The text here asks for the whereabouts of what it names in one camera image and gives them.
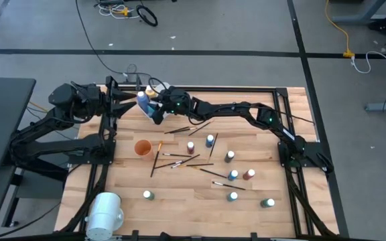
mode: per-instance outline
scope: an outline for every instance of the black metal frame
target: black metal frame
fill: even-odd
[[[290,108],[290,102],[288,100],[287,88],[260,88],[260,87],[246,88],[246,87],[207,87],[207,86],[178,86],[178,87],[182,88],[183,90],[185,90],[187,92],[191,92],[191,91],[196,91],[196,92],[261,92],[261,93],[272,94],[273,104],[274,104],[275,110],[279,112],[279,121],[282,121],[282,116],[280,113],[281,107],[279,105],[279,97],[281,97],[283,99],[283,105],[285,108],[285,112],[287,113],[286,117],[287,117],[288,129],[293,135],[295,134],[294,124],[293,124],[293,120],[291,118],[291,108]],[[119,85],[119,90],[136,91],[136,86]],[[289,175],[289,174],[292,175],[292,173],[288,173],[287,168],[284,168],[284,169],[285,169],[286,175]],[[301,166],[296,167],[296,172],[298,173],[298,182],[299,182],[300,192],[306,198],[306,200],[308,200],[308,194],[306,191],[306,184],[304,181],[304,175],[303,175],[302,167]],[[94,179],[95,175],[96,175],[96,170],[93,170],[93,168],[92,168],[92,170],[90,171],[90,178],[88,181],[87,190],[92,189],[94,182],[91,180]],[[287,187],[287,188],[288,188],[288,193],[289,193],[290,206],[292,209],[294,231],[295,231],[296,237],[299,237],[303,234],[302,234],[302,229],[300,226],[297,201],[296,201],[294,194],[290,191],[289,187]],[[306,211],[305,211],[305,217],[306,217],[306,226],[307,226],[308,235],[313,236],[314,235],[314,225],[312,223],[311,218],[306,213]],[[80,226],[80,231],[81,232],[85,231],[85,225]],[[158,239],[157,236],[156,237],[155,236],[140,236],[140,238],[141,239],[142,238],[144,238],[144,239],[154,239],[154,238]],[[214,238],[214,237],[201,237],[201,238],[203,238],[203,239],[210,238],[212,240],[219,240],[219,239],[251,240],[251,238]]]

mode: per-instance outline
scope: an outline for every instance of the small orange cup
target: small orange cup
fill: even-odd
[[[148,140],[140,140],[135,144],[135,153],[139,155],[143,160],[153,161],[154,152],[151,142]]]

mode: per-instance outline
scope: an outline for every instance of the white container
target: white container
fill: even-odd
[[[120,208],[121,199],[115,193],[100,193],[94,199],[92,211],[86,217],[88,238],[97,241],[108,240],[113,231],[123,224],[124,214]]]

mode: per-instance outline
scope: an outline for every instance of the gray floor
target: gray floor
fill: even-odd
[[[93,0],[79,0],[96,49],[298,51],[285,1],[146,1],[159,17],[157,28],[137,19],[103,17],[93,4]],[[294,0],[306,51],[342,53],[344,36],[326,21],[324,4],[324,0]],[[333,15],[352,13],[360,7],[347,3],[330,6]],[[379,13],[386,13],[386,4]],[[386,36],[362,26],[346,29],[352,51],[365,53],[381,48],[386,51]],[[0,18],[0,49],[89,50],[89,46],[74,0],[11,0]],[[102,59],[120,71],[136,64],[138,71],[173,84],[306,87],[299,58],[102,56]],[[368,114],[363,110],[366,103],[385,98],[386,60],[372,60],[370,74],[359,74],[349,60],[309,59],[309,63],[350,236],[386,240],[386,113]],[[357,64],[362,69],[367,67],[364,60],[357,60]],[[109,74],[92,55],[0,54],[0,77],[35,78],[37,84],[31,100],[46,108],[51,108],[47,96],[62,83],[71,80],[81,84],[102,83]],[[30,121],[36,118],[26,113],[21,127]],[[64,134],[74,137],[76,131]],[[57,134],[43,138],[59,139],[62,137]],[[48,157],[48,161],[63,163],[65,159],[55,156]],[[48,192],[43,195],[52,199],[21,199],[15,213],[15,220],[21,224],[46,212],[61,196],[57,183],[32,174],[26,179],[28,183],[46,186]],[[13,236],[49,233],[56,215],[57,209]],[[8,230],[0,228],[0,233]]]

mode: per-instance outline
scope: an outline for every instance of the wooden table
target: wooden table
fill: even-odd
[[[305,89],[287,88],[287,91],[292,114],[312,120]],[[271,94],[251,93],[248,89],[245,92],[189,93],[213,104],[247,101],[273,107]],[[170,115],[157,126],[144,116],[138,106],[123,115],[118,121],[115,160],[109,168],[106,185],[106,191],[121,196],[121,208],[125,214],[122,227],[114,234],[131,235],[133,230],[139,230],[139,235],[152,236],[158,236],[160,232],[172,236],[248,237],[251,232],[256,232],[259,237],[295,236],[285,171],[279,164],[278,138],[270,131],[252,127],[240,117],[213,120],[212,124],[188,137],[189,132],[164,134],[189,126],[184,116]],[[307,141],[316,141],[312,123],[296,118],[293,121],[297,135]],[[94,117],[81,125],[79,138],[97,132],[99,122],[100,118]],[[218,139],[210,159],[214,165],[204,169],[223,175],[236,169],[240,176],[248,169],[254,169],[255,177],[248,181],[241,178],[229,181],[189,167],[165,167],[156,169],[150,178],[153,161],[141,160],[133,150],[138,140],[147,139],[152,142],[155,152],[159,142],[163,141],[161,154],[187,154],[186,144],[193,141],[194,154],[200,156],[190,164],[204,163],[210,153],[210,148],[205,147],[206,135],[217,133]],[[223,159],[229,150],[235,152],[235,158],[228,164]],[[180,159],[160,155],[157,165],[174,160]],[[90,165],[83,165],[68,177],[55,230],[65,226],[83,202],[89,173]],[[329,229],[338,233],[324,173],[318,168],[304,168],[304,176],[311,206]],[[211,181],[247,190],[221,187]],[[144,199],[142,194],[145,190],[154,192],[155,200]],[[239,198],[228,202],[226,196],[232,191],[236,191]],[[265,198],[273,198],[275,206],[261,208],[259,202]],[[302,232],[306,234],[303,209],[300,204],[298,207]]]

